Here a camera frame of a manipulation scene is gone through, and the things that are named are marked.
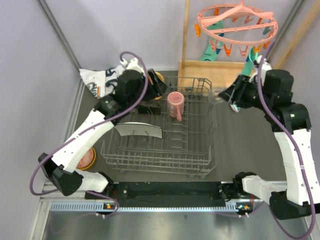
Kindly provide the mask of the clear glass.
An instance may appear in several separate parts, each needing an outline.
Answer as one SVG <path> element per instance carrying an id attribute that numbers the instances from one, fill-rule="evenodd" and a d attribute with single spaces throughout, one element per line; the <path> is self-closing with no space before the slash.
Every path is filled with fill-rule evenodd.
<path id="1" fill-rule="evenodd" d="M 208 101 L 210 104 L 219 104 L 223 103 L 224 100 L 219 96 L 221 92 L 225 90 L 224 87 L 212 87 L 208 91 Z"/>

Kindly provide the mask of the black floral square plate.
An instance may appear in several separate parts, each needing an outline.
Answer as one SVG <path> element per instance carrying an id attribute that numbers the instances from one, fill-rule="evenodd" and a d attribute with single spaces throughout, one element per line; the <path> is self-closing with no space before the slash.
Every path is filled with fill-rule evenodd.
<path id="1" fill-rule="evenodd" d="M 142 101 L 132 112 L 135 114 L 160 115 L 161 106 L 157 101 Z"/>

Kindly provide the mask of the pink ceramic mug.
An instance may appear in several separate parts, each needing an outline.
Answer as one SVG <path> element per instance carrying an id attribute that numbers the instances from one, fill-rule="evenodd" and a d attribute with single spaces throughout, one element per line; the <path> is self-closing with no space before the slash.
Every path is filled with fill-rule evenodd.
<path id="1" fill-rule="evenodd" d="M 166 101 L 169 116 L 181 122 L 182 114 L 184 113 L 184 95 L 181 92 L 173 91 L 168 94 Z"/>

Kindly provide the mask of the white square plate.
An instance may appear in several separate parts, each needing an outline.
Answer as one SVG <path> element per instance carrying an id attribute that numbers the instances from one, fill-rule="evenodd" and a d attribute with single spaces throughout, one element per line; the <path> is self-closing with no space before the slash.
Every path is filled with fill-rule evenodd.
<path id="1" fill-rule="evenodd" d="M 162 128 L 143 122 L 118 123 L 114 127 L 121 137 L 124 136 L 147 136 L 161 139 L 163 137 Z"/>

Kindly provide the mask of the red patterned bowl yellow rim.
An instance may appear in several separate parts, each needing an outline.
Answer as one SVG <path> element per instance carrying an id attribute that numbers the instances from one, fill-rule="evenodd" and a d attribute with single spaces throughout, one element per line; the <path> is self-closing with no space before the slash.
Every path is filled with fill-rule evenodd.
<path id="1" fill-rule="evenodd" d="M 96 161 L 97 153 L 94 147 L 91 147 L 81 158 L 76 168 L 78 170 L 87 170 L 89 169 Z"/>

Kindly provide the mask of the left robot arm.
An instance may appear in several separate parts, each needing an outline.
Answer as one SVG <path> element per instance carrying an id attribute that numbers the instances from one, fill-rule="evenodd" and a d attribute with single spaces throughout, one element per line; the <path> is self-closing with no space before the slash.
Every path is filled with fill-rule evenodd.
<path id="1" fill-rule="evenodd" d="M 64 196 L 76 191 L 94 191 L 109 198 L 114 191 L 111 179 L 102 172 L 88 172 L 77 168 L 92 146 L 119 121 L 128 115 L 140 101 L 160 98 L 167 90 L 164 77 L 148 70 L 148 77 L 139 70 L 125 70 L 116 80 L 114 91 L 102 97 L 82 125 L 66 141 L 65 146 L 52 156 L 43 153 L 38 162 L 48 180 Z"/>

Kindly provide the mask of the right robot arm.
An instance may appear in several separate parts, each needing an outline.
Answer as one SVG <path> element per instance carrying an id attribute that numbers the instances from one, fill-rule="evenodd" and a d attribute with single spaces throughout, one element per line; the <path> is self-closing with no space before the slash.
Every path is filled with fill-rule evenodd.
<path id="1" fill-rule="evenodd" d="M 266 202 L 279 220 L 296 219 L 312 214 L 301 165 L 292 139 L 299 147 L 310 187 L 315 213 L 320 212 L 320 184 L 311 151 L 311 120 L 307 108 L 292 102 L 293 76 L 286 70 L 272 69 L 262 74 L 262 95 L 268 109 L 285 126 L 285 133 L 269 116 L 272 132 L 280 147 L 287 188 L 267 182 L 253 172 L 240 172 L 233 178 L 233 192 L 239 198 L 252 194 Z"/>

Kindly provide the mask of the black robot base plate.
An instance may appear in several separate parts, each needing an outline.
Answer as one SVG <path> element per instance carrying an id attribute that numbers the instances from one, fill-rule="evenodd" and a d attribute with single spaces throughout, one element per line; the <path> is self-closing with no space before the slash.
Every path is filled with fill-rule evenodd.
<path id="1" fill-rule="evenodd" d="M 117 200 L 121 207 L 224 207 L 243 200 L 252 207 L 256 197 L 239 193 L 231 182 L 114 182 L 101 193 Z"/>

